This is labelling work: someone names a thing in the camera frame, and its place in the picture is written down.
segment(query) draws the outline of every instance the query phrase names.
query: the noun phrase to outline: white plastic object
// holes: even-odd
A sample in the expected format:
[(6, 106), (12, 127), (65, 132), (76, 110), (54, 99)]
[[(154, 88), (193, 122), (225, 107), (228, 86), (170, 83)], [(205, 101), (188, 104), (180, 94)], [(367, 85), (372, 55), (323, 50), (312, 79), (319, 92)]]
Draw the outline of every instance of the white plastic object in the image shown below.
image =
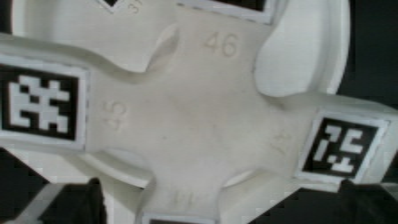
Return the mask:
[[(72, 39), (56, 36), (68, 32), (67, 35), (79, 35), (84, 41), (90, 38), (86, 32), (74, 32), (61, 26), (61, 16), (54, 20), (61, 21), (58, 26), (51, 26), (54, 29), (38, 29), (31, 25), (35, 20), (40, 21), (35, 18), (44, 16), (37, 13), (40, 7), (49, 7), (38, 6), (38, 2), (35, 6), (13, 9), (13, 12), (26, 10), (29, 14), (22, 15), (31, 16), (29, 28), (22, 28), (24, 21), (19, 24), (21, 31), (51, 32), (45, 38), (37, 39), (67, 43), (84, 50), (1, 36), (0, 53), (24, 69), (49, 71), (47, 66), (58, 64), (86, 70), (86, 121), (81, 120), (86, 122), (84, 157), (120, 181), (145, 186), (138, 208), (132, 209), (136, 223), (145, 224), (152, 219), (186, 223), (239, 223), (255, 218), (299, 186), (330, 191), (337, 189), (335, 181), (299, 175), (301, 171), (314, 172), (298, 166), (298, 161), (312, 161), (310, 153), (305, 153), (315, 150), (315, 147), (308, 147), (314, 143), (310, 133), (323, 131), (312, 125), (319, 123), (312, 119), (330, 119), (321, 116), (321, 111), (347, 114), (349, 118), (355, 117), (349, 120), (353, 123), (356, 120), (379, 120), (387, 124), (381, 126), (372, 159), (356, 164), (363, 171), (358, 176), (353, 175), (356, 183), (379, 181), (387, 169), (381, 157), (395, 152), (395, 112), (378, 104), (317, 92), (285, 98), (271, 98), (259, 93), (252, 74), (257, 49), (283, 15), (282, 3), (289, 8), (289, 4), (296, 3), (292, 0), (278, 1), (273, 14), (278, 19), (267, 25), (177, 6), (173, 1), (161, 2), (168, 4), (164, 11), (170, 9), (164, 12), (170, 15), (164, 20), (168, 26), (163, 27), (173, 27), (172, 31), (156, 27), (148, 44), (156, 46), (152, 51), (147, 51), (147, 45), (131, 41), (136, 52), (145, 56), (143, 64), (152, 62), (145, 66), (145, 73), (120, 69), (115, 66), (120, 63), (116, 58), (97, 56), (124, 53), (120, 49), (104, 54), (95, 49), (100, 44), (79, 46)], [(74, 5), (58, 8), (56, 4)], [(56, 1), (51, 6), (67, 14), (76, 4)], [(125, 13), (122, 8), (115, 12), (100, 10), (106, 17)], [(339, 122), (340, 128), (349, 129), (349, 122)], [(371, 123), (363, 126), (371, 130), (378, 128)], [(63, 152), (72, 151), (65, 144), (54, 147), (53, 141), (42, 143), (28, 142), (21, 137), (15, 141), (1, 136), (5, 146), (47, 152), (54, 152), (54, 148)]]
[(259, 92), (335, 94), (349, 45), (347, 1), (291, 1), (255, 61)]

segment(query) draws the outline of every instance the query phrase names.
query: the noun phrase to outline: square tag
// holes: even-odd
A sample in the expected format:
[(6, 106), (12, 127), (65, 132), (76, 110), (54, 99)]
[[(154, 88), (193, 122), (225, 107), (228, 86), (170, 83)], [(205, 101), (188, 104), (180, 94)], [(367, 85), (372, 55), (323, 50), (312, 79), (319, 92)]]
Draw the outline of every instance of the square tag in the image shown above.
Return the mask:
[(319, 112), (299, 158), (298, 178), (335, 184), (342, 179), (360, 182), (387, 124), (363, 116)]
[(45, 62), (40, 68), (5, 65), (0, 56), (0, 138), (81, 149), (86, 71)]

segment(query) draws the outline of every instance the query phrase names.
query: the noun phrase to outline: white plastic surface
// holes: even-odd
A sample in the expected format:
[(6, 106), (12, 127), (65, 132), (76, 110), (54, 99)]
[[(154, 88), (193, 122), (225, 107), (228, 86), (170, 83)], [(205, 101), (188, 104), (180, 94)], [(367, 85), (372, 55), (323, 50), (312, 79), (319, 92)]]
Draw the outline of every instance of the white plastic surface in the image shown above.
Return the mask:
[(282, 97), (305, 91), (335, 94), (347, 45), (347, 1), (289, 1), (255, 62), (255, 85), (264, 95)]
[[(308, 83), (315, 83), (312, 89), (321, 89), (324, 83), (330, 84), (324, 84), (326, 88), (335, 89), (340, 77), (339, 56), (346, 53), (346, 42), (340, 41), (335, 57), (319, 56), (330, 48), (328, 31), (319, 27), (344, 21), (340, 27), (323, 27), (344, 30), (346, 20), (335, 22), (330, 12), (337, 6), (344, 8), (335, 11), (346, 12), (346, 1), (278, 1), (267, 25), (177, 6), (175, 1), (147, 0), (141, 3), (141, 11), (132, 17), (127, 8), (109, 12), (93, 0), (58, 0), (49, 4), (45, 1), (15, 1), (15, 34), (93, 52), (19, 38), (0, 42), (0, 52), (33, 58), (42, 67), (45, 63), (40, 61), (53, 61), (88, 70), (88, 154), (83, 158), (115, 180), (70, 155), (63, 159), (42, 153), (13, 153), (19, 158), (31, 156), (26, 162), (35, 170), (42, 168), (40, 173), (54, 182), (99, 175), (109, 223), (132, 223), (136, 218), (138, 224), (141, 217), (143, 220), (168, 217), (168, 220), (186, 222), (246, 223), (299, 186), (328, 191), (337, 189), (335, 183), (292, 177), (319, 110), (388, 123), (385, 144), (378, 145), (356, 182), (379, 181), (387, 169), (381, 157), (395, 152), (395, 112), (385, 112), (387, 108), (376, 104), (307, 92)], [(276, 35), (301, 14), (307, 16), (301, 20), (317, 18), (319, 21), (292, 29), (289, 36), (299, 37), (289, 51), (280, 46), (285, 39)], [(305, 66), (296, 70), (299, 74), (271, 66), (269, 70), (260, 70), (267, 58), (275, 59), (275, 66), (292, 68), (287, 62), (301, 55), (307, 44), (301, 30), (326, 46), (312, 46)], [(264, 44), (271, 38), (273, 41), (278, 39), (273, 42), (276, 48)], [(289, 60), (280, 58), (275, 49), (291, 56)], [(324, 64), (333, 65), (323, 72), (326, 80), (333, 81), (314, 82), (317, 73), (310, 71)], [(294, 84), (280, 85), (276, 77), (280, 80), (289, 77)], [(262, 85), (266, 80), (276, 85)], [(301, 91), (307, 93), (287, 98), (264, 96), (266, 93), (276, 96)], [(24, 150), (53, 151), (45, 145), (26, 144), (22, 139), (3, 140), (1, 144)], [(68, 152), (65, 146), (58, 146), (58, 150)], [(136, 188), (118, 181), (145, 187), (140, 200)]]

